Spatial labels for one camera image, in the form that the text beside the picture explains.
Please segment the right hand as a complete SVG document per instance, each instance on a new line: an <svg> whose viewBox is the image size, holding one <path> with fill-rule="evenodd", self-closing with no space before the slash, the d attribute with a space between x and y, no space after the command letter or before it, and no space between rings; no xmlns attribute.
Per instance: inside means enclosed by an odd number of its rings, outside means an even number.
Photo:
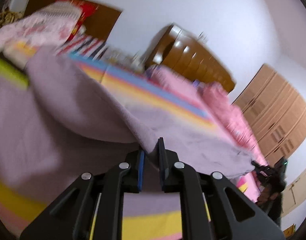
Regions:
<svg viewBox="0 0 306 240"><path fill-rule="evenodd" d="M257 198L256 204L258 206L261 206L264 203L266 203L268 200L275 200L279 195L280 195L279 192L273 192L271 186L268 185L262 190L260 196Z"/></svg>

